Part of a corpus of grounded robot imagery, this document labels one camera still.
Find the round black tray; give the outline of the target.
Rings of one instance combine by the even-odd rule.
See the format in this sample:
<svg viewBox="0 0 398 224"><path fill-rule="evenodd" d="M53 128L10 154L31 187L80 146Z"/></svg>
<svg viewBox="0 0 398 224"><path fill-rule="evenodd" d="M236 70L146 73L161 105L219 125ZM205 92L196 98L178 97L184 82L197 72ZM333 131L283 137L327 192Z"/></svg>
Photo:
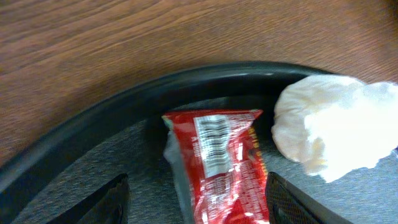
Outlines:
<svg viewBox="0 0 398 224"><path fill-rule="evenodd" d="M397 153L373 169L325 183L275 148L273 110L289 84L320 69L278 62L194 68L131 88L70 119L1 169L2 223L65 223L66 211L117 175L128 175L129 223L181 223L163 151L169 110L261 109L254 127L266 166L353 223L397 222Z"/></svg>

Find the red sauce packet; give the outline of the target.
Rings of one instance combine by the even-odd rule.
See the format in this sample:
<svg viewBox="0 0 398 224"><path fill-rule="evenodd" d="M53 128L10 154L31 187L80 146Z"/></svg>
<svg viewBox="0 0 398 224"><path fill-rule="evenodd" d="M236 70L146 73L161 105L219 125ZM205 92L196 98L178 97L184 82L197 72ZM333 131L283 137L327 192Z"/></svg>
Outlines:
<svg viewBox="0 0 398 224"><path fill-rule="evenodd" d="M190 110L163 115L180 145L195 224L269 222L267 170L252 126L261 114Z"/></svg>

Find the white tissue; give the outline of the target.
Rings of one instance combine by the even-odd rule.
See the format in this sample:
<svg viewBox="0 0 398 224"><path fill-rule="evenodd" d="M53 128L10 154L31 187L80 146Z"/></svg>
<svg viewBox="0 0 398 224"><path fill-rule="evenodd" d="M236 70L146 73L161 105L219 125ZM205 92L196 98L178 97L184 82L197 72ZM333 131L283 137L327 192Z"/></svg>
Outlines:
<svg viewBox="0 0 398 224"><path fill-rule="evenodd" d="M312 75L287 86L274 113L279 152L325 182L372 169L397 148L395 83Z"/></svg>

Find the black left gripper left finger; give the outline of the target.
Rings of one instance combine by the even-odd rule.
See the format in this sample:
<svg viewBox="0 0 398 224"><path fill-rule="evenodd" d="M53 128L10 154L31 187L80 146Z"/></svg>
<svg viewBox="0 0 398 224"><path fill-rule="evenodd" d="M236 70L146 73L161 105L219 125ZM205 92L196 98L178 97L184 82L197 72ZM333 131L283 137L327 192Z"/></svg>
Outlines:
<svg viewBox="0 0 398 224"><path fill-rule="evenodd" d="M48 224L127 224L130 188L127 174L119 174Z"/></svg>

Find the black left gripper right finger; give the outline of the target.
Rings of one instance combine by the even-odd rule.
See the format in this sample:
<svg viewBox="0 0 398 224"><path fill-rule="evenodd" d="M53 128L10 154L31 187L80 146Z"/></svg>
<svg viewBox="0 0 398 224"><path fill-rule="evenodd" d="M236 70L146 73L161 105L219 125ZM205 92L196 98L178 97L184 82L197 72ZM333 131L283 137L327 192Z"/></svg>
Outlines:
<svg viewBox="0 0 398 224"><path fill-rule="evenodd" d="M269 222L273 224L352 224L275 172L265 189Z"/></svg>

